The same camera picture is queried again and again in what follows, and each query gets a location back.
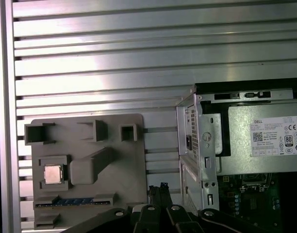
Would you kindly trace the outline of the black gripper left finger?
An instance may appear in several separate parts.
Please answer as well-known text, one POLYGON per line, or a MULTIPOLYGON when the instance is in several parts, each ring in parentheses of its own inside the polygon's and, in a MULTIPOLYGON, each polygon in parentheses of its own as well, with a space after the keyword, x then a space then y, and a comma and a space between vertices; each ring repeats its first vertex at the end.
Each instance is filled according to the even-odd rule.
POLYGON ((140 211, 114 208, 66 229, 67 233, 158 233, 163 186, 149 187, 149 204, 140 211))

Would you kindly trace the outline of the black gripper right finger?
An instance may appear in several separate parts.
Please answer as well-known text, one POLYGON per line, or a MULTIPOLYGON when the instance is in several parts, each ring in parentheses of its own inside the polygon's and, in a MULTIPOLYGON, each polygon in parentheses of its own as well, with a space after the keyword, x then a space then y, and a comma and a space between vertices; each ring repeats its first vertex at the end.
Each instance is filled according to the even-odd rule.
POLYGON ((297 182, 214 182, 219 209, 187 211, 163 197, 160 228, 174 233, 297 233, 297 182))

